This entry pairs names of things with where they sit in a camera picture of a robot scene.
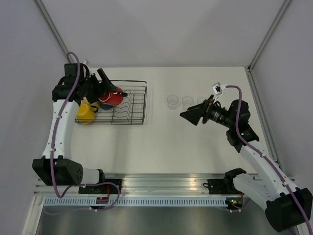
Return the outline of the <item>clear glass cup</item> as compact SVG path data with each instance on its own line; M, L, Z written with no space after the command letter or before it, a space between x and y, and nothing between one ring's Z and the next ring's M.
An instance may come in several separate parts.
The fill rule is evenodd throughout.
M170 95L167 97L168 108L175 110L178 107L179 99L176 95Z
M205 100L207 100L206 97L199 97L199 98L197 99L197 104L202 104Z
M185 96L183 99L182 99L182 105L184 107L191 107L194 103L194 100L192 97L190 96Z

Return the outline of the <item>red mug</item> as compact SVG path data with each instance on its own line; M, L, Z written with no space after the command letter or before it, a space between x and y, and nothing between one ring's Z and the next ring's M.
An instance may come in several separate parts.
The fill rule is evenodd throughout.
M123 102L124 98L126 98L127 96L128 94L126 92L116 91L116 92L106 93L104 96L100 97L98 100L102 104L118 106Z

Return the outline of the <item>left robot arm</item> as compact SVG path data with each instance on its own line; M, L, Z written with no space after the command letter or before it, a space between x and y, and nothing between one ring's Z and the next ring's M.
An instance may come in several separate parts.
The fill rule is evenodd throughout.
M86 169L71 160L71 138L81 101L97 101L109 92L120 93L102 69L91 74L86 65L65 64L65 75L52 90L53 118L47 145L33 170L47 186L89 184L97 194L107 188L100 169Z

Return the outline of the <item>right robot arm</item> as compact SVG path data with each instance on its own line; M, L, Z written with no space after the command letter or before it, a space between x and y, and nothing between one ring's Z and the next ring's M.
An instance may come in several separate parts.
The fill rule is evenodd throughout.
M236 168L224 174L226 192L241 192L248 196L265 212L269 224L277 232L306 223L309 233L313 233L310 226L312 193L307 188L298 187L268 156L258 135L249 125L247 102L236 99L226 109L211 95L201 104L180 113L180 116L193 125L213 121L226 127L229 144L249 162L262 180L258 183L245 170Z

